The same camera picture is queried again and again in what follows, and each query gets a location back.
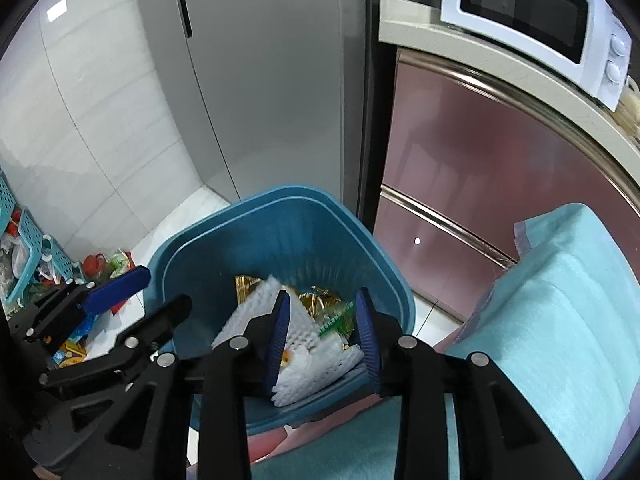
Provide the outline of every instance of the microwave knob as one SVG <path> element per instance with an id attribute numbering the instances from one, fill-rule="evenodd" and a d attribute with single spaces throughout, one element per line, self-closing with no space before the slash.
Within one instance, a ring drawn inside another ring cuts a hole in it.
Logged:
<path id="1" fill-rule="evenodd" d="M 611 49 L 616 56 L 626 56 L 626 45 L 615 34 L 611 36 Z"/>
<path id="2" fill-rule="evenodd" d="M 607 66 L 604 69 L 604 73 L 607 75 L 607 79 L 611 81 L 613 84 L 620 83 L 622 79 L 622 74 L 620 73 L 620 69 L 613 61 L 607 61 Z"/>

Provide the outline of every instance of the cabinet drawer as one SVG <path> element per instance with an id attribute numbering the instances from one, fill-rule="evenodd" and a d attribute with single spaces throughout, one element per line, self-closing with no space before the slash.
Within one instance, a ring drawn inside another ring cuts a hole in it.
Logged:
<path id="1" fill-rule="evenodd" d="M 640 276 L 640 218 L 581 152 L 529 115 L 398 64 L 383 182 L 513 258 L 513 225 L 591 207 Z"/>
<path id="2" fill-rule="evenodd" d="M 374 236 L 415 292 L 461 320 L 504 273 L 473 248 L 382 197 Z"/>

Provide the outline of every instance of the white tile floor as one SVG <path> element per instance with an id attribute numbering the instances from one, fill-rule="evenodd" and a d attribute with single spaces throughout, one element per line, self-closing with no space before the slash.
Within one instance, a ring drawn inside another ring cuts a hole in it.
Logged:
<path id="1" fill-rule="evenodd" d="M 225 208 L 223 198 L 206 186 L 188 197 L 169 213 L 162 222 L 131 250 L 133 261 L 146 266 L 158 247 L 185 227 Z M 429 301 L 414 295 L 415 325 L 413 334 L 422 341 L 435 345 L 453 332 L 459 323 L 444 314 Z M 114 345 L 116 336 L 128 326 L 144 316 L 142 293 L 138 293 L 112 316 L 104 314 L 96 323 L 87 344 L 87 357 L 95 358 L 106 354 Z M 190 463 L 198 460 L 198 432 L 189 429 L 187 458 Z"/>

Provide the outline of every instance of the teal cloth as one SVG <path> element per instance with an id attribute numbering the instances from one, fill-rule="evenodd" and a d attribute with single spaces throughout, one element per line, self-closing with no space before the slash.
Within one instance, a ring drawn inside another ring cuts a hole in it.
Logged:
<path id="1" fill-rule="evenodd" d="M 640 288 L 597 216 L 569 204 L 516 225 L 521 261 L 498 280 L 447 353 L 483 351 L 523 393 L 585 480 L 605 465 L 640 376 Z M 399 399 L 265 460 L 254 479 L 390 480 Z M 447 398 L 447 427 L 455 430 Z M 459 478 L 449 435 L 450 480 Z"/>
<path id="2" fill-rule="evenodd" d="M 490 355 L 593 480 L 640 377 L 640 288 L 585 205 L 517 224 L 516 246 L 520 263 L 447 353 Z"/>

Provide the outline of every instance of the light blue fabric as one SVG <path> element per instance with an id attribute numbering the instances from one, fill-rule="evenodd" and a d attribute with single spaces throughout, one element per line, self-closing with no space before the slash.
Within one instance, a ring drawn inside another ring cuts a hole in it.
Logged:
<path id="1" fill-rule="evenodd" d="M 587 206 L 518 224 L 516 241 L 522 260 L 447 353 L 490 355 L 593 480 L 640 376 L 640 288 Z"/>

